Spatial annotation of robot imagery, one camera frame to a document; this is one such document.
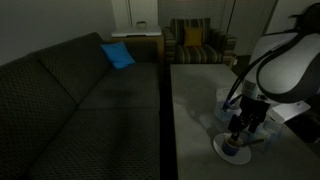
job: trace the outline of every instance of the dark gray sofa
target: dark gray sofa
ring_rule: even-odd
[[[156,44],[126,44],[137,63],[116,70],[102,43],[91,33],[0,67],[0,179],[159,179]]]

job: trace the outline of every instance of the gray table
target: gray table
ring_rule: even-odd
[[[179,179],[319,179],[320,159],[285,125],[265,152],[250,147],[251,160],[222,159],[212,139],[227,131],[214,115],[215,91],[236,75],[225,65],[172,65],[172,101]]]

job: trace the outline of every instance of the blue cup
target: blue cup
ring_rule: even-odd
[[[231,135],[227,135],[224,137],[224,141],[222,143],[222,151],[228,156],[235,156],[240,150],[241,139],[239,138],[237,141],[233,141],[232,144],[230,142]]]

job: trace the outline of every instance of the table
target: table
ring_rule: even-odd
[[[215,90],[235,79],[222,64],[171,65],[179,179],[319,179],[319,158],[284,125],[265,152],[250,147],[247,164],[231,164],[216,153],[212,140],[227,124],[214,115]]]
[[[160,81],[163,81],[164,71],[164,37],[160,26],[146,29],[133,27],[118,29],[111,34],[112,42],[141,42],[152,41],[157,43],[158,62],[160,69]]]

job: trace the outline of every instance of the floor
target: floor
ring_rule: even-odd
[[[239,75],[249,64],[250,56],[238,57],[237,65],[232,68],[232,71]],[[160,171],[161,179],[178,179],[176,149],[175,149],[175,134],[173,122],[173,109],[171,86],[169,83],[161,87],[161,110],[160,110]],[[320,116],[311,113],[314,120],[305,121],[305,117],[299,117],[292,121],[291,129],[296,131],[296,134],[301,137],[306,145],[320,157]]]

